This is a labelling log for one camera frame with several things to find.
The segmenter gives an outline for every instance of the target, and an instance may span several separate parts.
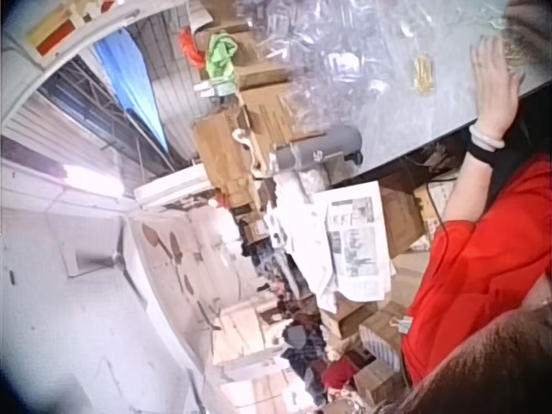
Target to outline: red cloth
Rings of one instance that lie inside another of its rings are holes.
[[[332,362],[322,374],[322,383],[326,388],[341,390],[360,371],[360,369],[346,356]]]
[[[402,342],[414,384],[473,333],[518,308],[550,269],[551,176],[549,161],[534,160],[476,224],[437,230]]]

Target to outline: green cloth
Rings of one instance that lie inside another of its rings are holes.
[[[234,65],[232,64],[232,56],[238,50],[238,45],[235,43],[226,32],[213,34],[209,41],[209,52],[205,60],[205,70],[209,74],[209,78],[226,78],[234,81]]]

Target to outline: dark hair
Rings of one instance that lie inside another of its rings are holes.
[[[505,38],[534,60],[552,60],[552,5],[550,0],[510,0],[505,9]]]
[[[385,413],[551,412],[552,304],[516,311],[481,334]]]

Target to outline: blue tarp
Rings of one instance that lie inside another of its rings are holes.
[[[161,147],[168,151],[146,63],[129,32],[124,28],[117,30],[96,42],[94,47],[121,106],[134,110]]]

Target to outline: hand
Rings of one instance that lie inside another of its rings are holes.
[[[479,111],[475,127],[489,138],[501,140],[518,112],[523,75],[508,71],[500,36],[481,38],[479,45],[472,47],[471,54]]]

